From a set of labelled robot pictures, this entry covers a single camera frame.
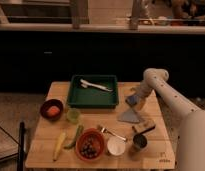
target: food item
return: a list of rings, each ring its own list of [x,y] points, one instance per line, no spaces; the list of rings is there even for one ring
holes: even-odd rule
[[[57,114],[60,113],[60,109],[57,106],[51,106],[49,107],[49,109],[47,110],[47,114],[50,117],[56,116]]]
[[[54,153],[53,153],[53,160],[56,161],[62,149],[62,144],[66,139],[66,133],[62,132],[56,142]]]
[[[96,137],[90,136],[87,137],[81,146],[80,154],[88,159],[92,159],[98,156],[100,151],[100,144],[97,141]]]
[[[76,131],[76,134],[75,134],[75,136],[74,136],[73,141],[72,141],[70,144],[66,145],[66,146],[64,147],[65,149],[71,149],[71,148],[73,148],[73,147],[76,145],[77,138],[78,138],[78,137],[80,136],[80,134],[83,132],[83,129],[84,129],[84,127],[83,127],[82,125],[79,125],[79,126],[77,127],[77,131]]]

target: wall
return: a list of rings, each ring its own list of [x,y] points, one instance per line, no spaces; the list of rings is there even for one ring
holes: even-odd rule
[[[205,97],[205,35],[0,31],[0,91],[47,92],[73,74],[141,81],[165,68],[169,84]]]

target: bowl of berries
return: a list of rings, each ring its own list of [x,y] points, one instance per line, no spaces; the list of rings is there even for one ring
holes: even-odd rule
[[[95,128],[85,130],[77,139],[75,152],[76,155],[83,161],[97,161],[102,157],[104,151],[104,136]]]

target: wooden table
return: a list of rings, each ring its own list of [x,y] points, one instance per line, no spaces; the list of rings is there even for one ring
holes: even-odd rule
[[[69,82],[53,82],[48,92],[47,99],[57,98],[66,104]],[[58,135],[66,131],[67,140],[71,142],[78,125],[66,121],[65,115],[56,122],[50,122],[40,116],[34,138],[26,159],[27,168],[103,168],[103,169],[173,169],[175,156],[170,139],[161,115],[160,107],[155,92],[147,98],[146,104],[140,115],[143,118],[151,118],[156,123],[156,128],[148,133],[148,145],[142,151],[131,157],[129,149],[132,145],[133,131],[130,123],[117,121],[117,116],[128,109],[125,97],[132,94],[131,88],[138,85],[136,82],[119,82],[119,105],[115,109],[81,109],[80,124],[84,128],[96,127],[101,124],[119,135],[129,139],[126,143],[126,151],[121,156],[104,154],[96,163],[86,163],[80,160],[74,149],[63,149],[56,162],[52,160],[52,154]],[[110,135],[104,134],[107,140]]]

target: green tray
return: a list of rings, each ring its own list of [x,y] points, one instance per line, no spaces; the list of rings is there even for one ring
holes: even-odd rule
[[[104,85],[113,91],[107,92],[94,87],[83,88],[80,79]],[[119,104],[117,77],[115,75],[74,75],[67,103],[74,108],[115,108]]]

